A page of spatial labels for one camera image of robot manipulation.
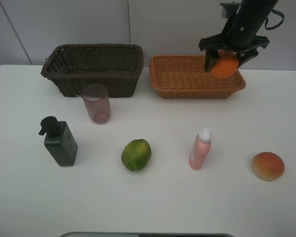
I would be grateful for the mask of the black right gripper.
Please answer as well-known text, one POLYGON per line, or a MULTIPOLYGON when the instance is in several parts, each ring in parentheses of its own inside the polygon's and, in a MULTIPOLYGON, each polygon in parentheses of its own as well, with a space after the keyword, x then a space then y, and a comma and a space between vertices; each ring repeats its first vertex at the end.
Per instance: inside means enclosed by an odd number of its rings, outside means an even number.
POLYGON ((205 50, 205 71, 209 73, 219 61, 218 49, 237 52, 238 68, 256 58, 259 54, 256 48, 266 48, 269 44, 267 37, 257 35, 269 13, 268 8, 239 7, 237 13, 227 19, 220 34, 201 39, 199 48, 205 50))

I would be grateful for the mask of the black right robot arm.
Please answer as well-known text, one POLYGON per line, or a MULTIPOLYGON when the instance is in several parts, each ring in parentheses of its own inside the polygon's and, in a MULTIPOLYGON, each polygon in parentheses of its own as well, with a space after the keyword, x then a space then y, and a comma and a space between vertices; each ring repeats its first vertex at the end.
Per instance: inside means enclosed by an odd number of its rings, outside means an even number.
POLYGON ((262 25, 270 31, 280 27, 285 15, 274 9, 278 0, 243 0, 221 3, 222 17, 227 22, 220 34, 202 38, 199 49, 205 51, 205 71, 210 72, 219 60, 219 50, 233 52, 239 67, 258 56, 258 48, 266 48, 267 37, 258 36, 262 25))

